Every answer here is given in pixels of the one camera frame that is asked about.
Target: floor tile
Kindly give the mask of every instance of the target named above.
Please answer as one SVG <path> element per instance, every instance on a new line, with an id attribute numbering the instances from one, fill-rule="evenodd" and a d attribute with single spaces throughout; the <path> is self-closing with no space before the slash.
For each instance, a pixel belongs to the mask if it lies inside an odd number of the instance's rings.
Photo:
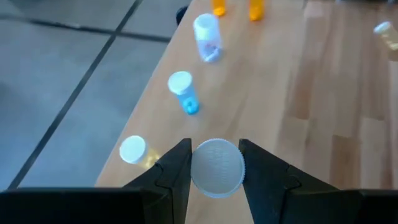
<path id="1" fill-rule="evenodd" d="M 190 0 L 143 0 L 127 22 L 124 30 L 171 37 L 177 28 L 175 13 L 179 8 L 189 5 L 189 3 Z"/>
<path id="2" fill-rule="evenodd" d="M 4 21 L 0 30 L 0 189 L 5 189 L 108 36 Z"/>
<path id="3" fill-rule="evenodd" d="M 165 48 L 116 39 L 21 186 L 94 186 Z"/>
<path id="4" fill-rule="evenodd" d="M 134 0 L 0 0 L 0 13 L 115 29 Z"/>

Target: white bottle cap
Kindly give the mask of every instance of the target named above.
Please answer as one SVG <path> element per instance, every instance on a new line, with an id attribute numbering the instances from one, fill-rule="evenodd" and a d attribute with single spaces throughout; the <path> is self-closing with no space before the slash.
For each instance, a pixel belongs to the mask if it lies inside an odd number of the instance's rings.
<path id="1" fill-rule="evenodd" d="M 140 136 L 130 136 L 120 145 L 119 153 L 120 157 L 125 162 L 137 164 L 145 158 L 147 154 L 147 144 Z"/>
<path id="2" fill-rule="evenodd" d="M 209 197 L 229 197 L 235 193 L 243 183 L 244 173 L 241 152 L 227 140 L 207 140 L 192 154 L 193 183 Z"/>
<path id="3" fill-rule="evenodd" d="M 196 39 L 213 39 L 216 35 L 219 35 L 217 17 L 210 13 L 198 16 L 193 21 L 193 31 Z"/>
<path id="4" fill-rule="evenodd" d="M 189 72 L 176 72 L 173 73 L 167 85 L 169 86 L 169 90 L 177 95 L 184 94 L 188 87 L 192 84 L 192 76 Z"/>
<path id="5" fill-rule="evenodd" d="M 375 34 L 382 34 L 383 32 L 385 32 L 386 30 L 388 30 L 391 27 L 391 23 L 390 22 L 382 22 L 379 25 L 377 25 L 373 32 Z"/>

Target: clear plastic bottle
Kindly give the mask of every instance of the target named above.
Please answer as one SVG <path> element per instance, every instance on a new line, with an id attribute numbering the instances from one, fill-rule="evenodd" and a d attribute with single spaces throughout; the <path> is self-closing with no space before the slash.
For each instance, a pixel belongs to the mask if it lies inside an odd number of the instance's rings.
<path id="1" fill-rule="evenodd" d="M 160 159 L 159 154 L 148 147 L 140 136 L 126 138 L 120 145 L 119 153 L 125 162 L 136 164 L 144 169 L 151 168 Z"/>
<path id="2" fill-rule="evenodd" d="M 225 0 L 211 0 L 213 5 L 213 14 L 216 16 L 223 16 L 226 12 Z"/>
<path id="3" fill-rule="evenodd" d="M 193 22 L 193 30 L 200 57 L 205 62 L 215 62 L 221 57 L 221 35 L 218 19 L 212 14 L 202 14 Z"/>
<path id="4" fill-rule="evenodd" d="M 176 72 L 167 82 L 169 90 L 175 94 L 184 112 L 195 114 L 199 111 L 199 101 L 193 86 L 192 75 L 189 72 Z"/>
<path id="5" fill-rule="evenodd" d="M 264 1 L 249 0 L 249 18 L 251 21 L 258 21 L 264 16 Z"/>
<path id="6" fill-rule="evenodd" d="M 398 32 L 390 22 L 382 22 L 373 31 L 381 36 L 391 50 L 398 50 Z"/>

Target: wooden table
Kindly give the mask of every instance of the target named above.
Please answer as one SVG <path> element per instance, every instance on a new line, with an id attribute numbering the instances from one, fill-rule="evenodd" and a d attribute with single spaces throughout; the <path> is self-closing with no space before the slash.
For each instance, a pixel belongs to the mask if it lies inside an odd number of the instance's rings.
<path id="1" fill-rule="evenodd" d="M 182 138 L 248 138 L 338 188 L 398 187 L 398 63 L 373 34 L 395 6 L 273 0 L 250 22 L 247 2 L 228 0 L 220 19 L 225 54 L 203 63 L 192 22 L 210 12 L 193 0 L 98 178 L 118 187 L 145 170 L 123 162 L 121 141 L 144 137 L 160 154 Z M 192 73 L 201 111 L 186 115 L 167 89 Z M 187 223 L 252 223 L 244 190 L 212 199 L 191 186 Z"/>

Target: tile grout line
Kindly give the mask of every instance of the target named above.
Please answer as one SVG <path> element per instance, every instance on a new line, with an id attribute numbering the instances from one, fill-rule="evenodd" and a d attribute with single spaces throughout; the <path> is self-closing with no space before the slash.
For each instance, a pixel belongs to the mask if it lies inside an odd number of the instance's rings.
<path id="1" fill-rule="evenodd" d="M 18 188 L 19 184 L 22 182 L 22 180 L 24 179 L 30 168 L 33 166 L 36 159 L 39 157 L 40 153 L 43 151 L 45 145 L 48 143 L 53 133 L 58 128 L 61 121 L 64 119 L 65 115 L 68 113 L 69 109 L 72 107 L 72 104 L 75 102 L 78 95 L 83 90 L 88 80 L 91 78 L 95 69 L 102 61 L 109 48 L 112 46 L 113 42 L 116 40 L 116 33 L 120 32 L 123 29 L 129 18 L 134 14 L 134 12 L 137 10 L 138 6 L 141 4 L 142 1 L 143 0 L 134 1 L 133 5 L 130 7 L 130 9 L 128 10 L 126 15 L 123 17 L 122 21 L 119 23 L 118 27 L 116 28 L 115 33 L 113 33 L 111 37 L 106 41 L 99 54 L 96 56 L 93 63 L 90 65 L 89 69 L 84 74 L 83 78 L 81 78 L 79 84 L 77 84 L 76 88 L 69 96 L 67 102 L 63 105 L 62 109 L 59 111 L 59 113 L 57 114 L 57 116 L 55 117 L 55 119 L 53 120 L 53 122 L 51 123 L 45 134 L 43 135 L 42 139 L 36 145 L 34 151 L 25 161 L 24 165 L 21 167 L 18 174 L 14 177 L 14 179 L 12 180 L 11 184 L 7 189 Z"/>
<path id="2" fill-rule="evenodd" d="M 104 35 L 113 35 L 115 34 L 116 37 L 127 37 L 137 40 L 144 40 L 144 41 L 153 41 L 153 42 L 161 42 L 161 43 L 169 43 L 171 37 L 162 37 L 157 35 L 148 35 L 148 34 L 138 34 L 134 32 L 123 32 L 122 30 L 111 30 L 111 29 L 102 29 L 96 27 L 88 27 L 88 26 L 81 26 L 79 24 L 68 24 L 68 23 L 61 23 L 61 22 L 52 22 L 52 21 L 43 21 L 40 19 L 31 19 L 26 17 L 19 17 L 9 14 L 0 14 L 0 21 L 14 21 L 14 22 L 21 22 L 27 23 L 34 26 L 44 26 L 44 27 L 52 27 L 56 29 L 66 29 L 66 30 L 74 30 L 77 32 L 88 32 L 92 34 L 104 34 Z"/>

